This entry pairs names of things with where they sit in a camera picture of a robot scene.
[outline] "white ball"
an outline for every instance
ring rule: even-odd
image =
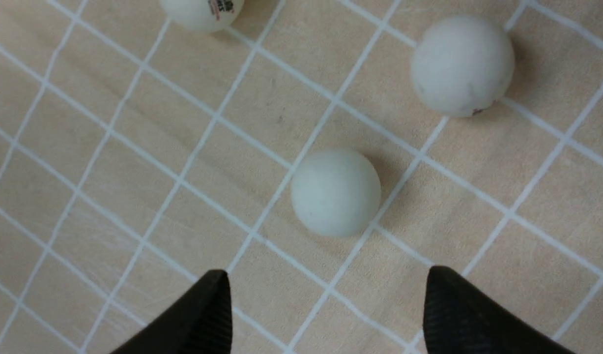
[[[419,98],[450,117],[471,117],[501,98],[511,83],[515,56],[504,29],[474,15],[436,23],[411,59]]]
[[[245,0],[160,0],[168,16],[185,29],[216,32],[229,26]]]
[[[356,151],[328,150],[304,159],[290,194],[295,214],[311,232],[352,236],[366,228],[380,207],[380,179]]]

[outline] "beige surface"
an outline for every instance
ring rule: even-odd
[[[0,0],[0,354],[106,354],[212,267],[235,354],[423,354],[432,264],[603,354],[603,0],[539,1],[247,0],[204,35],[157,0]],[[463,12],[517,73],[444,119],[408,62]],[[287,182],[339,146],[384,207],[327,239]]]

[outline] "printed logo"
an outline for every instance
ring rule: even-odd
[[[207,0],[209,11],[216,16],[216,20],[221,19],[221,13],[233,13],[233,0]]]

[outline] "table tennis ball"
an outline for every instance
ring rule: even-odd
[[[244,3],[245,0],[160,0],[174,22],[199,32],[216,32],[229,26]]]
[[[348,148],[306,157],[290,187],[292,208],[311,232],[352,236],[380,207],[380,179],[363,155]]]
[[[511,41],[498,24],[459,15],[424,33],[411,59],[411,79],[432,110],[471,117],[504,95],[514,68]]]

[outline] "white grid line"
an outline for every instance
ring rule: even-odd
[[[63,336],[63,334],[61,334],[59,331],[57,331],[49,323],[47,323],[46,321],[44,321],[43,318],[41,318],[36,312],[34,312],[33,310],[31,310],[29,307],[27,307],[22,302],[20,302],[20,299],[17,296],[15,296],[9,289],[7,289],[1,283],[0,283],[0,291],[3,292],[4,295],[8,296],[14,302],[20,303],[20,308],[21,309],[23,309],[24,311],[26,311],[30,316],[32,316],[32,318],[34,318],[37,322],[39,322],[40,325],[42,325],[45,329],[47,329],[49,332],[51,332],[52,334],[54,334],[54,336],[56,336],[61,341],[63,341],[63,343],[65,343],[68,347],[71,347],[74,350],[78,350],[78,348],[76,347],[76,345],[74,345],[74,343],[72,343],[72,341],[68,340],[65,336]]]
[[[87,4],[87,1],[88,0],[81,1],[81,4],[79,4],[79,7],[77,9],[76,16],[81,16],[81,13],[83,12],[85,5]],[[11,147],[9,148],[9,151],[7,151],[6,157],[4,159],[4,163],[2,164],[2,166],[0,168],[0,180],[2,179],[2,176],[4,175],[4,171],[6,170],[9,162],[11,161],[13,151],[15,150],[16,146],[19,144],[18,141],[20,139],[22,132],[24,131],[24,128],[28,124],[28,121],[30,121],[30,118],[32,116],[32,113],[34,112],[34,109],[37,107],[41,97],[43,96],[43,93],[46,90],[47,83],[50,80],[50,74],[52,74],[52,69],[54,68],[55,63],[57,62],[59,53],[61,53],[61,51],[65,47],[65,43],[67,43],[67,40],[70,38],[70,35],[72,34],[72,31],[74,30],[75,25],[76,24],[73,21],[70,22],[70,25],[68,25],[68,28],[65,30],[65,33],[63,34],[63,38],[61,38],[61,41],[59,42],[59,45],[57,46],[55,51],[52,53],[52,56],[50,58],[50,61],[48,62],[48,66],[46,68],[46,72],[43,76],[43,79],[41,80],[41,88],[39,89],[37,96],[35,97],[34,101],[32,102],[31,107],[28,109],[27,114],[24,117],[24,120],[22,121],[22,123],[20,125],[20,128],[18,128],[18,131],[15,134],[15,137],[13,137],[13,142],[11,144]],[[48,242],[48,245],[52,245],[52,242],[54,242],[54,239],[56,238],[55,236],[56,235],[53,234],[50,237],[50,241]],[[4,326],[4,329],[0,333],[0,345],[2,344],[2,341],[4,340],[4,337],[6,336],[7,332],[9,331],[9,328],[11,327],[13,320],[17,316],[17,313],[20,311],[20,307],[21,307],[21,305],[23,305],[24,298],[30,289],[30,285],[32,284],[32,280],[34,279],[34,276],[39,271],[39,268],[41,267],[41,264],[43,263],[43,260],[46,258],[47,255],[48,255],[48,253],[44,249],[44,251],[41,253],[39,260],[37,261],[37,264],[32,269],[31,275],[30,275],[27,283],[25,284],[20,297],[18,298],[18,300],[16,302],[16,305],[11,313],[11,316],[9,316],[8,320],[6,321],[6,325]]]
[[[117,121],[117,119],[119,119],[120,114],[122,112],[122,108],[124,107],[124,105],[126,105],[126,102],[133,94],[133,90],[135,90],[135,86],[137,86],[137,83],[140,80],[142,73],[144,72],[144,63],[148,63],[148,61],[153,57],[153,54],[155,54],[155,52],[157,51],[157,47],[159,47],[159,44],[162,42],[162,39],[164,39],[164,34],[166,34],[166,31],[168,30],[168,27],[170,26],[170,24],[171,24],[171,21],[169,18],[167,18],[166,21],[164,22],[164,24],[162,25],[161,29],[159,30],[159,33],[157,34],[157,40],[155,40],[155,43],[153,43],[153,46],[151,47],[148,54],[146,55],[146,58],[144,58],[143,64],[140,65],[140,67],[138,67],[138,71],[135,73],[135,76],[133,76],[133,79],[131,80],[131,84],[129,85],[129,88],[126,90],[124,97],[122,98],[122,100],[120,101],[118,106],[115,108],[115,113],[114,113],[113,117],[111,118],[111,122],[109,125],[110,128],[113,129],[113,127],[115,126],[115,122]],[[81,193],[81,187],[83,186],[90,171],[92,170],[92,166],[94,165],[95,161],[98,159],[98,157],[101,153],[101,150],[106,145],[107,141],[109,141],[110,137],[111,137],[111,133],[109,130],[107,130],[106,134],[103,137],[103,140],[98,145],[97,149],[94,151],[93,157],[90,159],[90,162],[87,164],[85,173],[83,174],[83,177],[81,178],[81,182],[77,186],[77,189],[72,198],[72,204],[74,204],[74,200],[76,199],[77,195],[79,195]],[[63,219],[65,219],[67,217],[67,215],[70,211],[70,208],[66,208],[64,210]],[[148,231],[147,231],[146,235],[144,236],[144,239],[147,239],[147,237],[146,237],[147,235],[149,235]],[[113,298],[115,297],[115,294],[117,294],[117,291],[119,291],[121,285],[124,284],[124,282],[126,281],[126,276],[129,273],[128,271],[130,271],[133,268],[133,265],[135,264],[135,260],[140,255],[143,246],[144,245],[142,245],[142,242],[140,242],[140,244],[138,244],[138,248],[136,249],[131,260],[129,261],[129,264],[126,267],[126,270],[120,277],[120,279],[117,282],[117,284],[115,285],[114,289],[111,291],[111,293],[107,297],[107,300],[104,302],[103,307],[101,308],[101,311],[96,316],[96,319],[94,321],[94,324],[92,325],[90,332],[87,334],[87,336],[83,342],[83,345],[81,345],[81,350],[79,350],[80,354],[85,354],[85,351],[87,350],[87,346],[91,342],[92,338],[94,338],[94,335],[95,335],[96,331],[98,330],[102,320],[104,319],[106,312],[108,311],[111,303],[113,302]]]
[[[519,18],[524,13],[524,10],[526,10],[526,7],[528,6],[529,2],[530,0],[522,0],[522,2],[519,3],[517,9],[513,11],[513,14],[509,18],[509,20],[504,24],[504,31],[508,32],[515,26]]]
[[[261,52],[263,51],[263,49],[261,49]]]
[[[555,11],[552,11],[548,7],[540,4],[539,2],[537,2],[535,0],[530,0],[528,6],[532,7],[539,13],[542,13],[543,15],[550,18],[551,20],[554,20],[566,27],[569,27],[570,29],[574,30],[576,33],[580,34],[580,36],[582,36],[583,38],[585,38],[586,40],[588,40],[589,42],[594,44],[596,47],[599,47],[600,49],[603,50],[603,40],[598,38],[597,36],[595,36],[592,32],[585,29],[585,27],[581,26],[577,22],[570,20],[569,18],[566,18],[564,16],[561,16],[560,14],[556,13]]]
[[[68,18],[72,18],[73,20],[75,20],[77,25],[80,25],[81,27],[83,27],[84,29],[89,31],[90,33],[94,34],[94,36],[99,38],[101,40],[101,42],[110,46],[112,49],[117,51],[119,54],[121,54],[125,58],[130,59],[130,61],[134,62],[135,64],[143,67],[144,71],[148,72],[148,74],[152,75],[155,79],[157,79],[157,80],[161,81],[162,83],[164,83],[165,85],[167,85],[169,88],[171,88],[172,90],[174,90],[175,92],[180,94],[180,96],[187,99],[187,101],[193,103],[193,105],[195,105],[196,107],[203,110],[203,112],[205,112],[206,114],[209,114],[210,116],[216,118],[219,123],[223,123],[227,128],[229,128],[234,133],[236,133],[237,135],[239,135],[240,137],[245,139],[245,141],[247,141],[247,143],[249,143],[251,146],[253,146],[254,148],[257,148],[258,150],[260,150],[261,152],[266,154],[268,157],[274,159],[274,161],[281,164],[283,167],[285,167],[285,168],[290,167],[290,163],[288,163],[285,159],[283,159],[283,157],[279,156],[274,151],[270,150],[263,144],[259,143],[256,139],[254,139],[253,137],[248,135],[246,132],[241,130],[239,127],[234,125],[234,123],[232,123],[231,121],[222,117],[222,113],[223,113],[222,111],[217,112],[217,111],[213,110],[213,108],[207,106],[205,103],[203,103],[196,97],[189,94],[185,89],[183,89],[176,83],[171,82],[170,80],[168,80],[168,78],[166,78],[166,76],[164,76],[157,70],[150,67],[148,62],[143,62],[142,60],[137,58],[134,54],[131,54],[131,52],[129,52],[125,48],[123,48],[120,45],[118,45],[117,43],[115,43],[115,41],[113,41],[111,38],[108,38],[105,34],[100,32],[99,30],[95,29],[95,27],[93,27],[92,25],[88,24],[87,22],[84,22],[80,18],[75,18],[74,14],[72,14],[63,5],[56,2],[56,0],[46,0],[46,1],[48,4],[54,6],[56,9],[58,9],[63,14],[65,14],[65,16],[68,16]],[[221,104],[221,107],[226,107],[227,104],[228,104],[228,102],[223,101],[223,103]]]
[[[398,8],[398,6],[400,5],[401,2],[402,2],[402,0],[395,0],[393,2],[393,4],[391,5],[391,7],[389,8],[389,11],[387,11],[384,19],[382,20],[382,24],[380,25],[380,27],[378,27],[376,32],[373,34],[373,37],[367,44],[365,50],[361,54],[360,58],[358,58],[357,65],[351,71],[350,76],[348,76],[348,79],[350,79],[349,82],[346,81],[346,83],[344,83],[344,85],[341,87],[341,90],[339,90],[339,94],[337,94],[338,99],[340,99],[342,97],[342,94],[344,93],[344,91],[347,88],[346,85],[349,85],[351,80],[353,80],[353,77],[357,74],[358,69],[360,69],[360,67],[362,66],[362,63],[368,58],[369,53],[371,52],[371,49],[373,48],[373,46],[375,45],[377,40],[380,38],[380,35],[382,34],[384,27],[386,27],[391,16],[393,16],[393,13],[396,11],[396,9]],[[367,239],[369,239],[371,237],[371,232],[373,230],[373,224],[376,224],[378,222],[378,220],[382,217],[382,215],[384,215],[386,210],[389,208],[391,203],[393,203],[393,200],[397,197],[398,193],[404,186],[407,179],[409,179],[410,175],[412,175],[413,171],[416,169],[417,165],[420,163],[421,155],[426,153],[427,149],[432,145],[434,139],[436,139],[436,137],[438,136],[438,134],[440,134],[443,127],[445,127],[445,125],[447,124],[447,121],[448,121],[447,117],[443,117],[443,119],[441,119],[441,122],[438,124],[437,128],[433,131],[433,133],[431,134],[429,139],[424,144],[420,154],[415,157],[413,162],[408,166],[408,168],[406,169],[406,171],[400,178],[400,181],[398,181],[396,186],[394,186],[393,191],[391,191],[391,194],[389,195],[389,197],[387,197],[387,200],[384,202],[383,206],[380,208],[380,210],[378,210],[377,214],[371,221],[371,224],[363,232],[362,237],[355,244],[355,246],[353,247],[353,249],[350,251],[349,255],[347,256],[346,260],[343,262],[341,267],[339,267],[339,270],[337,271],[337,273],[333,276],[332,280],[330,281],[330,284],[328,285],[328,288],[323,292],[323,294],[321,294],[317,303],[315,303],[315,305],[313,305],[310,313],[304,320],[303,324],[297,330],[297,333],[295,333],[292,340],[288,344],[287,351],[284,354],[288,354],[288,353],[292,352],[295,345],[297,345],[297,343],[299,343],[299,340],[301,340],[306,329],[308,329],[308,327],[314,320],[315,316],[317,316],[317,314],[319,313],[321,307],[328,300],[328,297],[332,293],[335,292],[336,284],[339,282],[340,278],[342,278],[344,273],[347,271],[347,268],[353,262],[354,258],[358,255],[358,253],[360,253],[360,249],[362,249],[362,247],[364,246]]]
[[[54,173],[55,171],[51,171],[51,172],[52,172],[52,173]],[[96,207],[98,207],[98,206],[96,206]],[[115,221],[115,220],[114,220],[114,221]]]
[[[245,40],[245,42],[248,42],[248,45],[252,46],[254,50],[261,49],[260,42],[251,43],[250,41],[247,40],[247,38],[245,38],[244,36],[242,36],[241,34],[239,34],[236,31],[233,31],[232,34],[234,34],[236,36],[240,36],[241,40]],[[364,60],[366,60],[367,56],[369,55],[369,52],[371,51],[371,48],[373,47],[373,44],[380,37],[380,34],[382,34],[382,27],[379,27],[375,31],[375,33],[371,37],[369,44],[366,46],[366,48],[363,49],[362,54],[360,55],[360,58],[358,58],[355,65],[351,68],[350,73],[348,74],[345,81],[342,83],[339,91],[337,92],[337,94],[335,96],[333,96],[333,98],[331,98],[330,105],[323,113],[323,116],[319,119],[319,122],[317,123],[315,128],[312,130],[312,133],[308,137],[308,140],[304,144],[303,148],[301,148],[301,152],[299,152],[299,154],[297,155],[297,158],[295,159],[294,163],[292,164],[292,167],[290,169],[288,169],[288,172],[286,173],[284,179],[281,181],[281,183],[277,187],[277,190],[275,191],[274,195],[268,201],[267,206],[263,209],[260,217],[254,224],[251,233],[247,236],[247,239],[245,239],[245,242],[242,244],[242,246],[240,247],[240,250],[238,251],[238,253],[234,257],[234,259],[232,260],[231,264],[227,268],[227,271],[229,271],[230,273],[236,267],[236,265],[240,261],[240,258],[244,255],[245,251],[247,251],[247,248],[248,248],[249,244],[251,243],[251,240],[254,239],[254,237],[256,237],[256,234],[260,230],[260,227],[264,223],[264,220],[266,219],[268,213],[270,213],[271,209],[273,208],[273,206],[275,205],[277,200],[279,200],[279,198],[281,197],[281,194],[283,193],[284,189],[288,185],[288,182],[290,182],[290,179],[292,179],[292,175],[295,173],[295,171],[299,167],[299,164],[301,164],[301,161],[303,161],[304,157],[310,150],[310,147],[314,144],[315,139],[317,138],[317,136],[319,135],[319,133],[325,126],[325,124],[326,124],[327,120],[330,118],[332,112],[334,111],[334,109],[337,105],[337,101],[341,99],[341,97],[345,93],[345,90],[347,89],[347,87],[349,87],[351,81],[353,81],[353,78],[357,74],[357,72],[360,69]]]
[[[596,103],[602,96],[603,96],[603,83],[601,84],[601,87],[597,90],[597,92],[593,95],[593,97],[590,99],[589,103],[584,108],[584,110],[575,119],[574,123],[568,128],[564,137],[562,137],[562,139],[560,139],[559,143],[557,143],[555,148],[551,151],[551,153],[548,155],[546,160],[539,167],[539,169],[537,170],[537,173],[535,173],[534,177],[528,182],[528,184],[526,185],[524,190],[522,190],[519,197],[517,197],[517,199],[513,203],[513,206],[508,211],[504,212],[505,215],[504,215],[503,219],[500,220],[499,224],[496,226],[496,229],[494,229],[494,231],[491,233],[491,235],[489,235],[489,237],[486,240],[483,247],[481,247],[481,249],[479,249],[476,256],[472,259],[472,261],[466,267],[465,271],[463,271],[463,275],[467,275],[474,268],[474,266],[476,266],[478,261],[480,261],[480,259],[483,257],[484,253],[489,249],[489,247],[496,240],[497,236],[500,235],[500,232],[502,231],[504,226],[506,226],[506,224],[509,222],[509,220],[515,219],[514,216],[517,213],[517,209],[519,209],[519,206],[524,202],[524,200],[526,200],[528,198],[528,195],[531,193],[531,191],[533,191],[535,186],[537,186],[537,183],[539,183],[539,181],[546,174],[546,172],[548,171],[550,166],[555,162],[555,159],[564,150],[564,147],[566,146],[566,141],[569,141],[571,139],[571,137],[573,136],[576,129],[580,126],[580,124],[583,123],[585,118],[587,118],[587,115],[589,115],[589,112],[591,112],[591,110],[594,108],[594,106],[596,105]]]
[[[587,305],[591,302],[591,300],[595,298],[596,294],[598,294],[598,291],[600,291],[602,287],[603,276],[601,276],[600,279],[596,282],[596,284],[592,286],[592,289],[590,289],[589,293],[587,293],[587,296],[583,298],[580,304],[574,309],[573,313],[570,314],[570,317],[568,317],[566,321],[561,325],[561,327],[559,327],[557,332],[555,332],[555,335],[552,336],[553,340],[560,340],[561,336],[566,333],[566,331],[570,328],[571,325],[573,325],[573,323],[575,323],[580,314],[583,312],[584,309],[586,309]]]
[[[248,323],[249,325],[251,325],[253,328],[256,328],[256,330],[258,332],[260,332],[261,335],[264,336],[264,338],[270,340],[272,343],[274,343],[275,345],[277,345],[277,347],[279,347],[281,350],[286,349],[286,345],[279,340],[276,336],[274,336],[271,332],[267,331],[266,329],[264,329],[264,327],[262,327],[259,323],[256,322],[256,320],[250,318],[249,316],[247,316],[247,314],[245,314],[245,312],[242,312],[238,307],[233,307],[232,308],[233,313],[235,313],[236,315],[238,315],[239,318],[241,318],[243,321],[245,321],[246,323]]]
[[[263,41],[263,39],[266,38],[266,35],[272,28],[272,25],[275,22],[275,19],[277,18],[279,11],[281,11],[283,4],[284,4],[284,0],[280,0],[280,3],[278,4],[276,11],[274,11],[274,13],[272,14],[271,19],[269,20],[267,26],[264,28],[263,32],[260,35],[260,38],[258,39],[259,43],[261,43],[261,41]],[[142,71],[144,71],[144,67],[146,65],[148,65],[148,61],[150,60],[150,58],[152,58],[152,56],[157,51],[157,48],[160,45],[160,43],[162,42],[162,39],[164,38],[164,34],[166,33],[170,24],[171,24],[170,19],[169,18],[166,19],[166,22],[164,23],[164,26],[162,27],[162,29],[160,30],[160,33],[158,35],[157,42],[155,42],[153,47],[151,47],[151,50],[148,53],[148,56],[146,56],[146,59],[144,59],[144,62],[140,65],[138,74],[141,74]],[[200,141],[198,142],[197,146],[194,148],[193,152],[190,154],[187,161],[185,162],[184,168],[182,169],[182,171],[178,177],[178,180],[174,183],[173,188],[171,189],[169,194],[166,196],[164,203],[160,207],[159,211],[157,211],[157,214],[155,215],[155,219],[153,219],[150,226],[146,230],[146,233],[142,237],[142,240],[147,241],[150,238],[151,234],[157,227],[158,222],[160,222],[164,213],[166,212],[166,209],[170,205],[171,201],[174,199],[176,193],[178,192],[178,189],[182,186],[182,184],[184,184],[185,176],[190,171],[190,168],[191,168],[193,162],[195,161],[200,150],[205,145],[205,142],[211,136],[211,133],[213,131],[214,126],[216,125],[216,122],[220,120],[222,112],[225,110],[225,107],[227,107],[227,104],[229,104],[231,97],[238,89],[238,85],[240,84],[240,81],[242,81],[242,79],[245,77],[245,74],[247,74],[247,70],[248,70],[249,66],[251,65],[251,62],[253,61],[254,57],[256,56],[256,53],[257,53],[256,50],[252,50],[251,53],[249,53],[249,55],[247,56],[247,59],[245,60],[244,64],[242,65],[240,72],[238,72],[238,76],[236,76],[236,79],[232,83],[231,88],[229,89],[229,92],[227,92],[227,95],[225,96],[225,98],[223,99],[223,102],[221,103],[220,107],[216,111],[216,114],[211,119],[211,121],[210,121],[209,125],[207,126],[207,129],[203,133]],[[139,78],[139,75],[136,75],[136,77],[133,79],[133,83],[132,83],[133,86],[135,86],[135,83],[137,83],[138,78]],[[135,266],[135,262],[137,261],[138,257],[142,253],[143,249],[144,249],[144,243],[140,241],[140,244],[138,244],[138,247],[137,247],[134,255],[131,257],[131,260],[129,261],[128,266],[122,273],[120,280],[115,285],[113,291],[111,292],[107,301],[103,305],[103,309],[101,310],[99,316],[97,317],[97,319],[94,323],[94,326],[92,327],[92,330],[88,334],[83,347],[81,347],[81,354],[84,354],[90,340],[94,336],[97,328],[100,326],[100,323],[101,323],[102,319],[104,318],[104,314],[107,312],[111,301],[113,300],[113,298],[115,297],[117,292],[119,292],[119,290],[122,288],[122,285],[124,285],[124,283],[126,282],[133,267]]]
[[[68,16],[70,18],[72,18],[74,16],[67,8],[63,7],[61,4],[59,4],[58,2],[56,2],[56,0],[46,0],[46,1],[49,4],[51,4],[52,6],[56,7],[56,9],[58,9],[59,11],[63,12],[63,14],[65,14],[66,16]],[[353,4],[349,0],[338,0],[338,1],[341,2],[345,6],[351,7],[351,9],[354,12],[356,12],[356,13],[367,11],[365,9],[362,9],[358,5]],[[521,15],[521,11],[519,11],[520,9],[524,10],[524,9],[526,9],[526,7],[528,7],[528,2],[530,2],[530,0],[523,0],[523,1],[524,2],[522,2],[519,5],[518,9],[515,11],[515,13],[513,14],[512,18],[506,23],[506,25],[505,25],[506,28],[509,28],[510,26],[512,26],[512,25],[515,24],[515,22],[517,21],[517,19]],[[373,16],[370,13],[368,13],[367,16],[364,16],[364,17],[367,18],[369,16],[375,18],[375,16]],[[97,29],[95,29],[90,24],[84,22],[81,19],[77,19],[77,24],[81,25],[81,27],[83,27],[83,28],[87,29],[88,31],[90,31],[90,33],[92,33],[95,36],[97,36],[101,40],[101,42],[103,42],[106,45],[112,47],[113,49],[115,49],[120,54],[122,54],[126,58],[130,59],[134,63],[136,63],[138,65],[142,64],[142,61],[139,58],[137,58],[136,56],[134,56],[133,54],[131,54],[130,52],[128,52],[128,50],[120,47],[117,43],[115,43],[113,40],[111,40],[110,38],[108,38],[105,34],[101,33]],[[407,36],[405,36],[405,34],[399,32],[397,29],[393,29],[392,27],[386,27],[384,30],[387,33],[392,34],[393,36],[395,36],[397,39],[401,40],[405,44],[407,44],[407,45],[409,45],[411,47],[415,47],[416,42],[414,42],[414,40],[412,40],[411,38],[408,38]],[[232,34],[233,36],[235,36],[236,38],[238,38],[239,40],[241,40],[241,42],[247,44],[249,47],[253,48],[253,47],[256,46],[256,44],[254,43],[254,41],[252,41],[251,39],[247,38],[244,34],[238,32],[237,30],[229,28],[229,29],[227,29],[227,31],[230,34]],[[293,75],[295,78],[299,79],[301,82],[305,83],[309,87],[313,88],[314,90],[316,90],[317,92],[319,92],[320,94],[322,94],[325,98],[329,99],[330,101],[334,98],[334,94],[330,90],[328,90],[328,89],[322,87],[321,85],[319,85],[319,84],[311,81],[309,78],[307,78],[306,76],[304,76],[304,74],[302,74],[298,70],[294,69],[288,63],[285,63],[283,60],[281,60],[280,58],[278,58],[274,54],[272,54],[269,51],[265,50],[263,47],[258,47],[257,50],[258,50],[259,54],[261,54],[265,58],[268,58],[269,60],[271,60],[272,62],[274,62],[276,65],[278,65],[279,67],[281,67],[283,70],[285,70],[289,74]],[[149,74],[151,74],[153,77],[155,77],[159,81],[162,81],[162,83],[166,84],[172,90],[174,90],[175,92],[177,92],[178,94],[180,94],[180,96],[184,97],[185,99],[187,99],[188,101],[190,101],[191,103],[193,103],[194,105],[196,105],[197,107],[199,107],[201,110],[203,110],[204,112],[206,112],[206,113],[208,113],[210,115],[216,115],[216,113],[214,112],[214,110],[212,110],[211,108],[209,108],[205,103],[202,103],[202,101],[200,101],[197,98],[195,98],[194,96],[190,95],[188,92],[186,92],[184,89],[182,89],[179,85],[177,85],[177,84],[171,82],[170,80],[168,80],[165,76],[163,76],[162,74],[160,74],[160,72],[158,72],[157,70],[152,69],[148,65],[145,65],[144,67],[145,67],[146,71]],[[49,86],[49,88],[51,88],[53,90],[54,89],[58,90],[58,88],[52,87],[52,85]],[[506,103],[512,103],[513,102],[512,100],[510,100],[508,98],[504,98],[503,101],[506,102]],[[339,104],[340,107],[345,108],[351,114],[355,115],[357,118],[362,119],[363,121],[366,120],[366,123],[368,125],[373,125],[373,128],[375,128],[376,130],[382,132],[383,134],[393,135],[393,133],[389,132],[386,128],[382,127],[381,125],[379,125],[375,121],[371,121],[371,119],[368,119],[363,114],[361,114],[360,112],[358,112],[357,110],[355,110],[353,107],[347,105],[347,103],[344,103],[341,100],[337,100],[337,103]],[[548,123],[546,123],[545,121],[543,121],[543,119],[541,119],[541,118],[535,116],[534,114],[531,114],[530,112],[528,112],[528,110],[526,108],[524,108],[524,107],[522,107],[520,105],[509,105],[509,106],[512,107],[512,108],[520,108],[521,107],[522,109],[521,109],[520,114],[524,115],[526,118],[530,119],[531,121],[533,121],[538,126],[543,127],[546,131],[548,131],[551,134],[555,135],[555,137],[559,137],[560,135],[563,134],[562,132],[559,132],[559,130],[557,130],[556,128],[552,127],[551,125],[549,125]],[[234,132],[241,132],[242,131],[240,128],[238,128],[236,125],[234,125],[233,123],[231,123],[230,121],[228,121],[224,117],[220,118],[220,122],[224,123],[225,126],[233,127],[233,128],[230,128],[230,129],[233,130]],[[262,152],[264,152],[265,154],[267,154],[268,156],[270,156],[272,159],[274,159],[276,162],[278,162],[281,165],[283,165],[283,167],[290,168],[290,164],[285,159],[283,159],[282,157],[278,156],[275,152],[273,152],[269,148],[265,147],[263,144],[259,143],[256,139],[253,139],[252,137],[250,137],[250,135],[248,135],[248,134],[242,134],[240,136],[243,137],[244,139],[246,139],[249,144],[253,145],[255,148],[258,148],[258,150],[261,150]],[[593,161],[595,161],[596,163],[599,163],[600,165],[603,166],[603,157],[601,157],[600,155],[596,154],[594,151],[590,150],[590,148],[587,148],[586,146],[583,146],[582,144],[580,144],[580,143],[578,143],[576,141],[573,141],[573,140],[571,140],[569,142],[569,145],[572,146],[573,148],[575,148],[576,150],[578,150],[578,152],[586,155],[586,157],[588,157],[590,159],[593,159]],[[411,148],[410,146],[407,146],[407,150],[409,152],[411,152],[411,153],[414,154],[414,152],[413,152],[414,149]]]

